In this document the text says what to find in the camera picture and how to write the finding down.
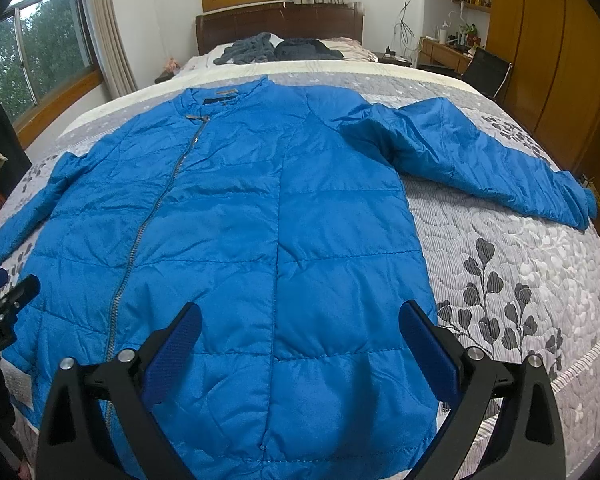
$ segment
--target blue puffer jacket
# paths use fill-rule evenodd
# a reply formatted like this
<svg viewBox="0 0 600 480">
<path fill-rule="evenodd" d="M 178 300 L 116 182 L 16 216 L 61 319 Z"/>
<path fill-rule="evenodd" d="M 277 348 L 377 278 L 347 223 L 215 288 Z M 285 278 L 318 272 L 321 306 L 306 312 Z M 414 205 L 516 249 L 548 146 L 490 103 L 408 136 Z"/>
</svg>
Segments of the blue puffer jacket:
<svg viewBox="0 0 600 480">
<path fill-rule="evenodd" d="M 377 479 L 414 464 L 437 402 L 398 331 L 436 319 L 397 171 L 584 229 L 569 173 L 504 148 L 446 99 L 401 109 L 267 78 L 188 89 L 49 180 L 0 230 L 0 263 L 43 219 L 22 275 L 42 291 L 4 356 L 40 423 L 58 362 L 138 348 L 195 301 L 202 336 L 154 409 L 201 479 Z M 123 462 L 139 474 L 113 417 Z"/>
</svg>

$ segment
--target gray fleece blanket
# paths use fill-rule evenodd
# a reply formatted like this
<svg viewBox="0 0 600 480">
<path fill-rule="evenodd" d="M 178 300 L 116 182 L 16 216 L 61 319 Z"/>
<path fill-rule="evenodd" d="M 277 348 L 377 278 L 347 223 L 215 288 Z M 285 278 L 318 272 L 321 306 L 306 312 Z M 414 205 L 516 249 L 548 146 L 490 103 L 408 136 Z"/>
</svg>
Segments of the gray fleece blanket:
<svg viewBox="0 0 600 480">
<path fill-rule="evenodd" d="M 214 64 L 224 65 L 231 59 L 234 60 L 236 65 L 275 61 L 276 54 L 273 45 L 269 41 L 270 38 L 271 34 L 261 32 L 257 36 L 234 41 L 234 44 L 224 50 L 222 56 L 214 60 Z"/>
</svg>

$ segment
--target zipper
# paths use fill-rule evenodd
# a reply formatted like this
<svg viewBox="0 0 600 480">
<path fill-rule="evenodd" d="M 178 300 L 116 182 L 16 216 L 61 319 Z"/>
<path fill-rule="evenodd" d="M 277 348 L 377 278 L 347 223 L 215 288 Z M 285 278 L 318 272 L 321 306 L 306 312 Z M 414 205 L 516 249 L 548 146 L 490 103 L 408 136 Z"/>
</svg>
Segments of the zipper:
<svg viewBox="0 0 600 480">
<path fill-rule="evenodd" d="M 113 359 L 113 350 L 114 350 L 115 341 L 116 341 L 116 326 L 118 323 L 118 307 L 120 306 L 120 299 L 122 298 L 122 294 L 125 291 L 126 284 L 128 283 L 129 277 L 131 276 L 131 270 L 133 269 L 134 262 L 136 260 L 136 253 L 138 252 L 138 246 L 140 245 L 140 241 L 142 240 L 142 235 L 144 235 L 145 229 L 147 228 L 147 226 L 149 225 L 151 220 L 154 218 L 155 213 L 158 211 L 158 208 L 162 205 L 162 201 L 164 200 L 164 197 L 167 195 L 168 192 L 170 192 L 171 188 L 173 187 L 173 183 L 175 182 L 176 177 L 180 173 L 180 168 L 182 167 L 182 165 L 184 163 L 184 159 L 187 157 L 187 155 L 189 155 L 191 150 L 198 143 L 198 139 L 200 138 L 200 133 L 202 133 L 202 130 L 204 130 L 206 124 L 209 122 L 209 119 L 210 119 L 209 116 L 199 117 L 199 116 L 193 116 L 193 115 L 187 115 L 186 118 L 189 119 L 190 121 L 202 120 L 202 124 L 200 124 L 200 127 L 198 128 L 198 130 L 196 131 L 196 134 L 191 139 L 189 145 L 187 146 L 187 149 L 184 151 L 184 153 L 182 153 L 182 155 L 180 155 L 180 158 L 176 162 L 176 165 L 173 168 L 173 171 L 171 172 L 171 177 L 170 177 L 167 185 L 165 186 L 163 192 L 158 197 L 158 200 L 155 201 L 154 207 L 151 209 L 149 216 L 147 216 L 147 218 L 144 219 L 144 222 L 142 222 L 142 224 L 140 225 L 140 227 L 138 229 L 138 232 L 136 233 L 136 239 L 134 240 L 134 244 L 131 246 L 131 252 L 129 253 L 128 259 L 126 260 L 125 275 L 122 278 L 122 282 L 120 283 L 118 290 L 116 291 L 115 295 L 113 296 L 113 300 L 111 301 L 111 307 L 109 309 L 109 337 L 107 339 L 107 348 L 106 348 L 107 352 L 105 355 L 105 362 L 109 362 Z M 106 408 L 106 413 L 105 413 L 105 419 L 106 419 L 107 429 L 110 430 L 111 414 L 112 414 L 113 405 L 110 401 L 106 401 L 106 404 L 107 404 L 107 408 Z"/>
</svg>

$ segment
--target black office chair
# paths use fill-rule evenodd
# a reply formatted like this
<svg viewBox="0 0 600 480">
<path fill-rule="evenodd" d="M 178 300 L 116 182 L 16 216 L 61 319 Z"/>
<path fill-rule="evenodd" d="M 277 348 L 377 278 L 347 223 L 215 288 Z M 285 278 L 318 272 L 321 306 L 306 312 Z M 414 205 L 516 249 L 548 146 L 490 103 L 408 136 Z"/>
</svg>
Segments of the black office chair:
<svg viewBox="0 0 600 480">
<path fill-rule="evenodd" d="M 498 56 L 494 56 L 483 48 L 478 48 L 475 51 L 474 60 L 469 63 L 469 66 L 462 75 L 459 75 L 452 68 L 445 66 L 419 64 L 418 68 L 428 72 L 459 78 L 474 87 L 485 97 L 495 101 L 513 65 L 508 61 L 500 59 Z"/>
</svg>

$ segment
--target gray floral bedspread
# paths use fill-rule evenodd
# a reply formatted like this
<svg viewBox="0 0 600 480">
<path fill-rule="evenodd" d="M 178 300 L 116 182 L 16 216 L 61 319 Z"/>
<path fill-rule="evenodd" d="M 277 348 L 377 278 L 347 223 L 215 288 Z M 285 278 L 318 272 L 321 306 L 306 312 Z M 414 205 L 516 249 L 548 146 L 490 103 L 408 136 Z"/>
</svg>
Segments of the gray floral bedspread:
<svg viewBox="0 0 600 480">
<path fill-rule="evenodd" d="M 346 63 L 338 70 L 328 66 L 330 69 L 325 70 L 314 63 L 298 72 L 268 71 L 279 84 L 347 87 L 370 102 L 391 107 L 446 96 L 485 133 L 506 146 L 544 158 L 557 169 L 503 110 L 468 89 L 448 86 L 444 78 L 421 80 L 419 71 L 411 69 L 386 72 L 369 68 L 361 73 L 361 68 L 348 70 Z M 224 79 L 202 86 L 231 85 L 257 77 L 249 74 L 227 79 L 226 74 L 221 72 L 218 77 Z M 193 77 L 188 86 L 196 86 Z M 46 184 L 62 152 L 87 152 L 100 137 L 181 91 L 171 89 L 158 95 L 155 89 L 149 94 L 139 92 L 127 106 L 65 133 L 55 150 L 29 170 L 9 198 L 0 212 L 0 225 Z M 571 472 L 600 443 L 600 239 L 595 229 L 591 226 L 580 232 L 520 216 L 461 191 L 407 175 L 403 182 L 437 301 L 439 324 L 451 330 L 463 345 L 480 346 L 498 360 L 520 362 L 532 353 L 542 357 L 560 409 Z M 39 230 L 5 261 L 11 276 L 8 286 L 18 278 Z M 30 402 L 27 377 L 8 365 L 5 372 L 14 396 Z M 492 401 L 461 476 L 477 466 L 498 410 L 499 404 Z M 441 420 L 446 411 L 442 405 Z M 18 420 L 17 430 L 33 456 L 34 430 L 23 418 Z"/>
</svg>

